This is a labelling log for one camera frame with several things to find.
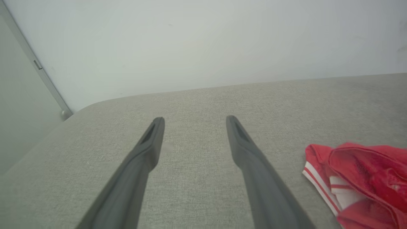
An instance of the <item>gray sofa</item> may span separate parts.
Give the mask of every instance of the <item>gray sofa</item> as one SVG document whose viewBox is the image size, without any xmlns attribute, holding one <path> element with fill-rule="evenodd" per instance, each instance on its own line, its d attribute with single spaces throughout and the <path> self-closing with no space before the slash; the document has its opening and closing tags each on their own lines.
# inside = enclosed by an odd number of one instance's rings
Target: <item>gray sofa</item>
<svg viewBox="0 0 407 229">
<path fill-rule="evenodd" d="M 1 177 L 1 228 L 74 228 L 158 116 L 164 150 L 139 228 L 253 228 L 225 119 L 239 118 L 318 228 L 340 228 L 301 174 L 304 149 L 346 141 L 407 147 L 407 74 L 279 81 L 103 101 L 88 106 Z"/>
</svg>

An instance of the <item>door hinge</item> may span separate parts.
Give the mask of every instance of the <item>door hinge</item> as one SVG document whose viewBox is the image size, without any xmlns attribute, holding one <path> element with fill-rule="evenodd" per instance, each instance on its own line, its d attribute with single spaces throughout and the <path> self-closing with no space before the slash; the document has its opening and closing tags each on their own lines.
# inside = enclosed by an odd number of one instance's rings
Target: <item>door hinge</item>
<svg viewBox="0 0 407 229">
<path fill-rule="evenodd" d="M 40 66 L 38 65 L 37 61 L 34 61 L 34 63 L 35 63 L 35 65 L 37 66 L 38 70 L 41 70 L 41 69 L 42 69 L 42 67 L 40 67 Z"/>
</svg>

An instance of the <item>red fabric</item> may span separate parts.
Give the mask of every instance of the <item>red fabric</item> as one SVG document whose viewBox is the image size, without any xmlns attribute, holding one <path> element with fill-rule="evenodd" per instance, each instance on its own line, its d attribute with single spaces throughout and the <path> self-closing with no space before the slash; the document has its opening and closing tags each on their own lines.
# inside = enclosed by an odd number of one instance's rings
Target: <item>red fabric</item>
<svg viewBox="0 0 407 229">
<path fill-rule="evenodd" d="M 329 189 L 329 177 L 340 176 L 368 197 L 339 209 L 337 220 L 345 228 L 407 229 L 407 150 L 355 143 L 336 149 L 309 145 L 306 160 Z"/>
</svg>

